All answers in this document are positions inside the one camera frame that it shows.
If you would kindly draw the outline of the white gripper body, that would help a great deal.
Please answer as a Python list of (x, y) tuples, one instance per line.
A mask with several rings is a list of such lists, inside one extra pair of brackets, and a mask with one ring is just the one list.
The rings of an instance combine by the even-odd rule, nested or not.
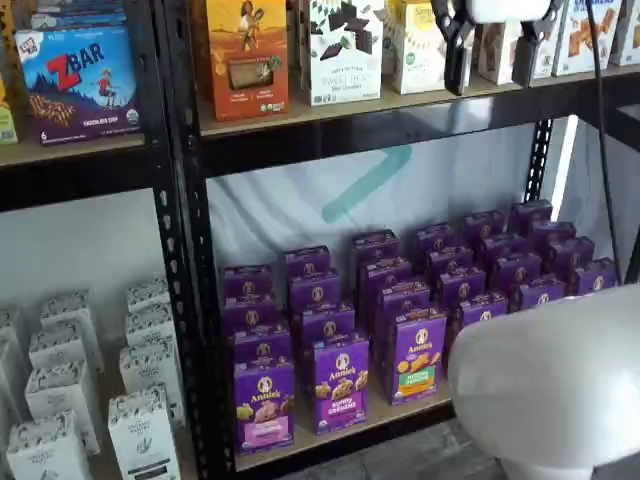
[(548, 11), (550, 0), (468, 0), (476, 24), (535, 21)]

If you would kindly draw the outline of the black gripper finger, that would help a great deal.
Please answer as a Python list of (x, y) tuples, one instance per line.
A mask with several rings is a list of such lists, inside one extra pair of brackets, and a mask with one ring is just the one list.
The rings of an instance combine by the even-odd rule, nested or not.
[(528, 88), (535, 79), (539, 50), (553, 36), (555, 24), (565, 2), (562, 0), (525, 1), (515, 18), (520, 21), (522, 35), (517, 40), (512, 80)]
[(464, 1), (453, 1), (453, 12), (446, 0), (432, 0), (431, 6), (446, 44), (444, 85), (450, 93), (461, 96), (467, 78), (465, 71), (471, 62), (465, 41), (475, 24)]

